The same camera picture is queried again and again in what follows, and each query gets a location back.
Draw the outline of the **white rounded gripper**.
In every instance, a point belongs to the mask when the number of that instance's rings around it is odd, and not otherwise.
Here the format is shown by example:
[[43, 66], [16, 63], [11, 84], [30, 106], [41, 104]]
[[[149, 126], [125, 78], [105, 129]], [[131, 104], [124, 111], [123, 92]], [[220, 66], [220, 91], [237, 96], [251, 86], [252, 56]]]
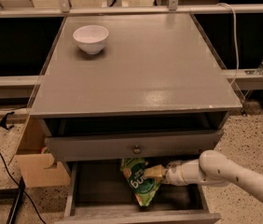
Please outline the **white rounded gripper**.
[[182, 174], [182, 161], [171, 161], [166, 168], [156, 165], [145, 169], [144, 176], [147, 178], [164, 178], [163, 183], [174, 186], [185, 186], [187, 183]]

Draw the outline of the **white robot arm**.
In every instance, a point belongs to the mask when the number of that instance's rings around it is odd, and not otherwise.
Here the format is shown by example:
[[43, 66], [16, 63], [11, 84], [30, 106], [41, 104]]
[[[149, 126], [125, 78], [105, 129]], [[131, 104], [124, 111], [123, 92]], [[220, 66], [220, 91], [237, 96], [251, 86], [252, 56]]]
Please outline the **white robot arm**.
[[263, 175], [240, 166], [215, 150], [203, 151], [196, 160], [171, 161], [166, 166], [159, 164], [146, 168], [144, 177], [174, 186], [213, 186], [229, 182], [263, 203]]

